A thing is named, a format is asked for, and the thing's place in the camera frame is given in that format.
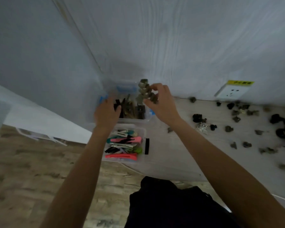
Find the forearm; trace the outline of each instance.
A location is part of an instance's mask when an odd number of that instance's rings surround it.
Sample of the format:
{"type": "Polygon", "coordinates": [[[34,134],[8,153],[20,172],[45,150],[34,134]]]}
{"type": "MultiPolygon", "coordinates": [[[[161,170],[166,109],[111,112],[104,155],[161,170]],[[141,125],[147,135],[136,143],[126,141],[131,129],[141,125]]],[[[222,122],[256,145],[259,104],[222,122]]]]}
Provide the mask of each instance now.
{"type": "Polygon", "coordinates": [[[252,221],[253,217],[268,215],[270,210],[285,215],[284,208],[259,181],[185,121],[181,119],[174,123],[172,129],[217,194],[238,218],[252,221]]]}
{"type": "Polygon", "coordinates": [[[82,227],[91,205],[110,131],[96,127],[84,152],[53,199],[41,227],[82,227]]]}

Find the yellow sticker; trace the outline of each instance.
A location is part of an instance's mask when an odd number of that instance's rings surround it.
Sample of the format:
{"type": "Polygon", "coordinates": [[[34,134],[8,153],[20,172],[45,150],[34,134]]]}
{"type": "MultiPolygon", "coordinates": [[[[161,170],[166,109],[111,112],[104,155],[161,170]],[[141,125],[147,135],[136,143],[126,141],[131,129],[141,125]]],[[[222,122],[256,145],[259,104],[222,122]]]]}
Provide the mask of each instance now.
{"type": "Polygon", "coordinates": [[[254,81],[234,81],[234,80],[229,80],[227,82],[227,85],[251,86],[253,83],[254,83],[254,81]]]}

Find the plastic container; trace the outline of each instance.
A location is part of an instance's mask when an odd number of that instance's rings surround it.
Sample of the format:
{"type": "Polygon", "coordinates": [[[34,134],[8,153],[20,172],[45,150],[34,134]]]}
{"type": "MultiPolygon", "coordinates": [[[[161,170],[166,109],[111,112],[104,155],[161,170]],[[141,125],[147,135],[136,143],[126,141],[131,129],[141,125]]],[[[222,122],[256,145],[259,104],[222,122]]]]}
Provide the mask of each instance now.
{"type": "MultiPolygon", "coordinates": [[[[138,91],[138,82],[130,82],[130,81],[123,81],[123,82],[111,82],[110,84],[105,84],[106,87],[105,92],[99,98],[99,104],[102,103],[104,99],[106,99],[110,94],[113,94],[116,99],[124,99],[127,98],[128,94],[130,94],[130,99],[136,105],[136,97],[140,92],[138,91]]],[[[146,123],[148,122],[151,117],[154,115],[154,112],[144,105],[146,108],[145,112],[145,119],[131,119],[131,118],[120,118],[118,122],[125,122],[129,124],[133,123],[146,123]]]]}
{"type": "Polygon", "coordinates": [[[145,161],[145,150],[146,150],[146,130],[144,128],[140,128],[140,127],[136,127],[133,124],[117,124],[114,127],[113,131],[116,130],[134,130],[135,132],[137,132],[137,136],[142,138],[142,143],[140,144],[140,146],[142,147],[142,153],[137,155],[137,160],[131,160],[131,159],[124,159],[124,158],[106,158],[105,156],[107,155],[107,153],[105,153],[105,150],[107,150],[111,145],[106,143],[105,145],[105,149],[102,155],[102,160],[103,161],[111,161],[111,162],[122,162],[122,163],[131,163],[131,164],[139,164],[139,163],[143,163],[145,161]]]}

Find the electrical outlet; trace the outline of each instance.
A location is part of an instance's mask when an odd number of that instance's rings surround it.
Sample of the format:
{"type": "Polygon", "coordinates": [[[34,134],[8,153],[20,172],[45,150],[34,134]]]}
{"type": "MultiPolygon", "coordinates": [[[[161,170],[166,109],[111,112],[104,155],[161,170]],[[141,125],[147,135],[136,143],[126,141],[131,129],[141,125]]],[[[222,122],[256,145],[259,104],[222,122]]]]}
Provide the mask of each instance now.
{"type": "Polygon", "coordinates": [[[238,100],[249,89],[250,89],[250,86],[226,84],[216,93],[215,96],[219,99],[238,100]]]}

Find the white wood grain wall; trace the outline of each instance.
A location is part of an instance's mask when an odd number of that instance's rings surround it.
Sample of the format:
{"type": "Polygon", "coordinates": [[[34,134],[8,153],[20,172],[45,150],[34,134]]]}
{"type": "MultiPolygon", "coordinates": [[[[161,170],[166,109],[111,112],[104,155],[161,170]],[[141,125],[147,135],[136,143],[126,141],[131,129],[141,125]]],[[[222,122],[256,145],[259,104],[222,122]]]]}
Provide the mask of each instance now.
{"type": "Polygon", "coordinates": [[[144,77],[203,100],[227,80],[250,80],[243,100],[285,105],[285,0],[64,2],[113,80],[144,77]]]}

